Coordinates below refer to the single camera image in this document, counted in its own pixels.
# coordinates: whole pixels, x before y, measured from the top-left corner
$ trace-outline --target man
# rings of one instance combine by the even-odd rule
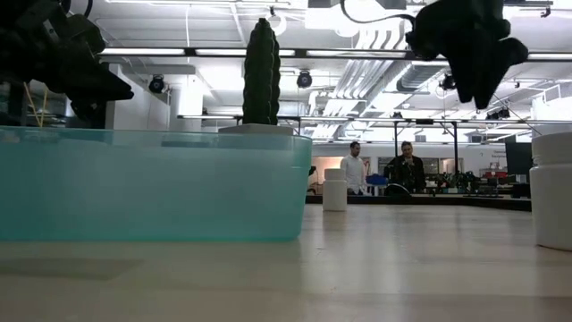
[[[425,188],[425,171],[423,161],[413,156],[411,142],[401,143],[401,156],[393,160],[383,169],[383,175],[390,178],[391,183],[405,187],[409,192],[421,191]]]
[[[349,145],[349,155],[341,160],[340,169],[346,171],[346,181],[348,182],[348,194],[362,196],[362,188],[366,179],[366,169],[364,162],[359,158],[361,147],[358,142],[351,142]]]

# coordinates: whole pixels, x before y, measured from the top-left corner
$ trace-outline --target teal plastic container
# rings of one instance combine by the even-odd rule
[[[0,127],[0,240],[285,241],[312,141]]]

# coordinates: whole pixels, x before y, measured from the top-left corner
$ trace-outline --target computer monitor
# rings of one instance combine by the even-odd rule
[[[505,143],[509,174],[526,174],[533,167],[533,146],[531,143]]]

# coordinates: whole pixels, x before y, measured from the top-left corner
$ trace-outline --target green cactus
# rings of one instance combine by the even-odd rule
[[[280,96],[278,43],[270,23],[261,18],[250,33],[244,61],[243,123],[277,124]]]

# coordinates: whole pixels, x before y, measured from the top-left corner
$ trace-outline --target man in dark jacket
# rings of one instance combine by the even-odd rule
[[[383,175],[390,178],[391,183],[397,183],[404,186],[409,192],[421,191],[425,188],[425,171],[423,170],[423,161],[413,156],[413,146],[411,142],[404,141],[401,143],[401,152],[399,157],[385,166]]]

